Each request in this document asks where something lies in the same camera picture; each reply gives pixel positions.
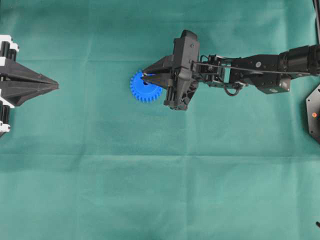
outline black wire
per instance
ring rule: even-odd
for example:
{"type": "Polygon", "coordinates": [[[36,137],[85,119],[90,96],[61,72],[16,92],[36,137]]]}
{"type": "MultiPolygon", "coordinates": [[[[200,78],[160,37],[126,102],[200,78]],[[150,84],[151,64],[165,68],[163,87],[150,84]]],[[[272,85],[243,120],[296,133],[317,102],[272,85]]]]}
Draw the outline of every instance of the black wire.
{"type": "Polygon", "coordinates": [[[231,93],[228,91],[228,89],[226,87],[223,88],[225,93],[228,94],[231,97],[237,96],[238,93],[240,92],[241,88],[235,88],[235,93],[231,93]]]}
{"type": "Polygon", "coordinates": [[[224,69],[237,69],[242,71],[250,71],[250,72],[259,72],[259,73],[270,73],[270,74],[302,74],[310,76],[311,74],[309,72],[283,72],[283,71],[267,71],[267,70],[257,70],[257,69],[249,69],[249,68],[242,68],[242,67],[235,67],[235,66],[223,66],[223,65],[214,65],[214,64],[208,64],[208,63],[202,63],[193,61],[194,64],[202,65],[202,66],[209,66],[209,67],[215,67],[215,68],[224,68],[224,69]]]}

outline gear teeth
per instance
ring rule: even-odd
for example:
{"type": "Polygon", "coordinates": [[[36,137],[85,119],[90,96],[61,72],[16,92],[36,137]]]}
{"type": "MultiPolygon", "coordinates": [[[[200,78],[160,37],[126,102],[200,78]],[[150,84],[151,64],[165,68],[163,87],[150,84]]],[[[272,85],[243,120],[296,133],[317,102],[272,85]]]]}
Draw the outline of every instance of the gear teeth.
{"type": "Polygon", "coordinates": [[[152,103],[157,100],[162,94],[162,88],[159,86],[154,86],[155,88],[145,88],[142,84],[142,70],[139,69],[133,77],[130,79],[130,90],[135,99],[142,103],[152,103]]]}

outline green cloth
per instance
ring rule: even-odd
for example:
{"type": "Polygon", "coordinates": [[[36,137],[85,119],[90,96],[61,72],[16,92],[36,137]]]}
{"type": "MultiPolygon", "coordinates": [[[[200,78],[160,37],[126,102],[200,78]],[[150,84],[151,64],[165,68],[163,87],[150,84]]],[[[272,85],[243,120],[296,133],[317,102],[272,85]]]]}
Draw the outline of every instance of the green cloth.
{"type": "Polygon", "coordinates": [[[14,109],[0,140],[0,239],[319,239],[317,77],[274,95],[202,84],[186,112],[129,87],[184,29],[201,54],[313,45],[311,0],[3,0],[0,29],[60,84],[14,109]]]}

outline blue gear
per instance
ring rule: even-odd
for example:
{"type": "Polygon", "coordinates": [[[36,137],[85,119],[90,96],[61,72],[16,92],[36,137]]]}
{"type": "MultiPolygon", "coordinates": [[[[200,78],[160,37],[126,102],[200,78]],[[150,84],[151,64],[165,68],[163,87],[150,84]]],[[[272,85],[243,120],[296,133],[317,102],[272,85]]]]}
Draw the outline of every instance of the blue gear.
{"type": "Polygon", "coordinates": [[[139,70],[131,78],[130,89],[135,99],[142,103],[151,103],[160,97],[162,88],[157,85],[144,82],[141,79],[142,76],[143,73],[139,70]]]}

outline robotic arm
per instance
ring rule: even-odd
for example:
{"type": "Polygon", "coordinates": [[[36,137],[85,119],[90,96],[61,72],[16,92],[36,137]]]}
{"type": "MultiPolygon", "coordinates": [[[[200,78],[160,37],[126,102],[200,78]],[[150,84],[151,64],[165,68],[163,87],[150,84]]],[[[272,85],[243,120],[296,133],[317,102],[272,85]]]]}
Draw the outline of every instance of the robotic arm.
{"type": "Polygon", "coordinates": [[[320,45],[298,47],[279,55],[245,58],[203,55],[200,59],[199,47],[197,35],[184,30],[174,40],[172,55],[143,70],[145,82],[167,90],[164,105],[173,110],[188,109],[199,83],[222,88],[229,96],[236,96],[248,85],[265,94],[277,94],[289,92],[292,79],[320,75],[320,45]],[[230,75],[225,82],[227,68],[230,75]]]}
{"type": "Polygon", "coordinates": [[[56,81],[16,62],[19,46],[0,35],[0,137],[10,132],[10,110],[59,88],[56,81]]]}

